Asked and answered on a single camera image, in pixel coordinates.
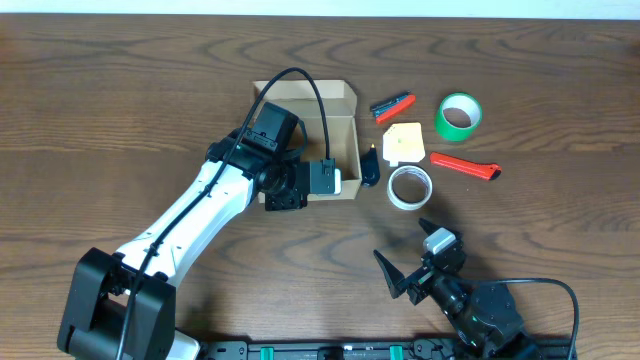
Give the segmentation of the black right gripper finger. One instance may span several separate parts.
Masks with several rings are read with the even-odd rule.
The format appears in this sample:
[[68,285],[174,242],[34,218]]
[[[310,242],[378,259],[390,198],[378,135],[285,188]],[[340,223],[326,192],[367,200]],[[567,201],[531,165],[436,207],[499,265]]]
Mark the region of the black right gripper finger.
[[383,272],[391,297],[396,299],[404,294],[407,289],[407,284],[403,273],[378,250],[374,250],[373,255]]
[[424,232],[430,236],[432,234],[434,234],[437,230],[439,229],[444,229],[447,230],[449,232],[451,232],[457,239],[461,239],[462,238],[462,233],[450,228],[446,228],[444,226],[438,225],[436,223],[433,223],[429,220],[427,220],[426,218],[420,218],[418,220],[418,223],[420,225],[420,227],[424,230]]

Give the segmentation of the white tape roll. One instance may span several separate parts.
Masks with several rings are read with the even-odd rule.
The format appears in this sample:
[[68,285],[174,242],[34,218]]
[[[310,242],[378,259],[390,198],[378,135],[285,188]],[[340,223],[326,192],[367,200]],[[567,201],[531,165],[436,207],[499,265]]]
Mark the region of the white tape roll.
[[404,165],[394,170],[387,183],[390,202],[405,211],[423,207],[432,197],[433,183],[428,173],[416,165]]

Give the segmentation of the red utility knife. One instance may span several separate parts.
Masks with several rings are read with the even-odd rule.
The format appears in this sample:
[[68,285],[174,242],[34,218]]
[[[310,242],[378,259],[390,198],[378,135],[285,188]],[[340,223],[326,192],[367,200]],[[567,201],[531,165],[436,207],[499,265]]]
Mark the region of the red utility knife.
[[432,165],[448,168],[486,181],[495,180],[502,173],[502,168],[495,163],[475,163],[438,152],[432,152],[429,156],[429,160]]

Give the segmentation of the cardboard box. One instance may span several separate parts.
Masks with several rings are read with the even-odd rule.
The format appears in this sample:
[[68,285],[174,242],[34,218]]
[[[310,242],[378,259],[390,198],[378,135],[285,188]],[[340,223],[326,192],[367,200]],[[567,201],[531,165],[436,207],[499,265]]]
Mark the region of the cardboard box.
[[267,91],[263,100],[274,103],[297,115],[306,126],[306,135],[294,131],[289,146],[305,145],[303,162],[319,161],[325,157],[325,144],[330,144],[330,155],[341,171],[341,192],[337,195],[309,195],[308,200],[353,200],[360,189],[362,172],[355,112],[357,95],[344,80],[317,80],[327,123],[323,124],[316,94],[306,80],[278,80]]

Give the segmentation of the yellow sticky note pad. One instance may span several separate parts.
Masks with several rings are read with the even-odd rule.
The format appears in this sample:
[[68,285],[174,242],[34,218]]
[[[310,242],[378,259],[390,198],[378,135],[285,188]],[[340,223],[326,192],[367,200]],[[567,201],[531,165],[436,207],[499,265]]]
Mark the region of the yellow sticky note pad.
[[420,123],[392,124],[383,134],[383,159],[390,167],[398,167],[400,163],[418,163],[425,156]]

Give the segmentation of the green tape roll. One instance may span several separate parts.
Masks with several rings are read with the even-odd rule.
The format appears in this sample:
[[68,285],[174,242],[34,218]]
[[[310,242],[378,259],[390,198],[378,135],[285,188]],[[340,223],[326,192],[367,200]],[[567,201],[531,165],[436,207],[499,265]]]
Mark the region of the green tape roll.
[[467,93],[453,93],[444,98],[436,113],[436,132],[445,140],[461,142],[471,136],[483,119],[480,103]]

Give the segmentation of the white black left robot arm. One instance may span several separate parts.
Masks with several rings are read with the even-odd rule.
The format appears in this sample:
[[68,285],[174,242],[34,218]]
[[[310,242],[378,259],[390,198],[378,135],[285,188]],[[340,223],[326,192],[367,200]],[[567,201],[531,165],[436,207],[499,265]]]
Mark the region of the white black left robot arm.
[[288,144],[299,118],[273,103],[253,126],[213,143],[199,174],[147,230],[109,254],[78,261],[57,347],[76,359],[196,359],[201,343],[176,328],[176,293],[216,234],[258,193],[296,198]]

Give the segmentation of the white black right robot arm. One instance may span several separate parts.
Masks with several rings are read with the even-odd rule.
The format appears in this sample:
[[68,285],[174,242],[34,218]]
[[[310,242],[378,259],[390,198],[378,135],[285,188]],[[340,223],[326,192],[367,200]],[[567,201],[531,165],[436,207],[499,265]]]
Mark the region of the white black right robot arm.
[[463,352],[482,359],[541,359],[515,300],[505,285],[465,285],[459,277],[466,254],[462,234],[421,218],[427,234],[420,267],[408,276],[379,251],[373,252],[392,298],[403,294],[417,305],[430,297],[456,330]]

